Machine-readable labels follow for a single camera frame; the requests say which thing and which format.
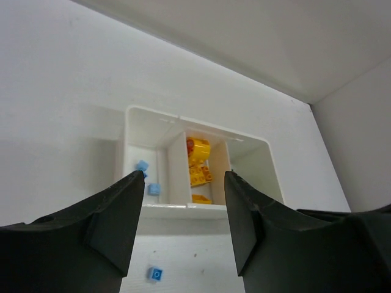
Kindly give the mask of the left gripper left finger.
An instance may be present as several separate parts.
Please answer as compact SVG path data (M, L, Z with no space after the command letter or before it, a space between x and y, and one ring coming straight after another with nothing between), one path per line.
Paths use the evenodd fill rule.
M118 292L144 197L135 171L32 223L1 228L2 292Z

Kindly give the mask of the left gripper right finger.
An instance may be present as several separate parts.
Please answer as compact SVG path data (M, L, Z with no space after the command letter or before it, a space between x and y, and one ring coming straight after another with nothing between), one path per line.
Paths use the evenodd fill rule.
M246 292L389 292L390 207L294 210L233 171L225 200Z

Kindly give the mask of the small blue lego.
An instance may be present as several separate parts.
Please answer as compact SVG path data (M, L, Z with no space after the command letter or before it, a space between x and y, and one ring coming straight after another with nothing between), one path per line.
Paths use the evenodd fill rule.
M150 282L160 282L163 276L163 269L159 267L149 267L147 271L147 280Z

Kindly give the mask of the small blue lego brick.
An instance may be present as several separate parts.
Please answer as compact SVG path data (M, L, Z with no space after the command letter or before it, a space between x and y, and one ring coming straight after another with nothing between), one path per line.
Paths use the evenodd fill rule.
M150 165L148 162L144 160L140 160L139 162L136 163L135 169L141 171L143 173L144 178L146 178L148 176L147 169L149 168L149 166Z

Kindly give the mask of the orange lego brick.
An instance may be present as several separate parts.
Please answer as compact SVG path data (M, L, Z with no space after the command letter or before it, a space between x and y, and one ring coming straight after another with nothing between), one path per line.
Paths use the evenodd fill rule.
M189 167L191 187L201 186L212 182L213 176L206 164L193 165Z

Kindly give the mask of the yellow round lego piece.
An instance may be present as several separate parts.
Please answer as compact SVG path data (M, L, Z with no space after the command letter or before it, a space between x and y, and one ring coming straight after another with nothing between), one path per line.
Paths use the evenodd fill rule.
M205 161L211 153L211 145L209 141L188 137L186 139L188 158Z

